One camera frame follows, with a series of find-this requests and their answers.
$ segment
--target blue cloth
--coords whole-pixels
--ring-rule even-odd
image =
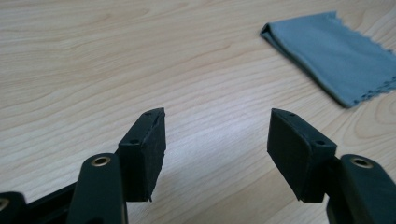
[[[396,89],[396,55],[347,28],[335,12],[269,22],[261,36],[344,107]]]

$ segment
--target wooden table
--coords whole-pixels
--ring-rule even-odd
[[[29,203],[76,181],[163,106],[163,170],[153,203],[128,205],[130,223],[328,223],[266,152],[271,108],[395,180],[396,92],[344,109],[259,31],[329,10],[396,50],[394,0],[1,1],[0,191]]]

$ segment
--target gray-blue microfiber cloth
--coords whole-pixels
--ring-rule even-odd
[[[261,36],[344,107],[396,89],[396,55],[335,12],[265,24]]]

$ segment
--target table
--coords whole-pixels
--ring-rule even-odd
[[[395,180],[396,92],[344,109],[259,32],[329,10],[396,50],[394,0],[1,1],[0,191],[29,203],[75,182],[163,106],[163,170],[153,203],[128,204],[130,223],[328,223],[266,152],[271,108]]]

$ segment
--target cloth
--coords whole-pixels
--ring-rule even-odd
[[[325,12],[265,24],[261,36],[344,107],[396,89],[396,55]]]

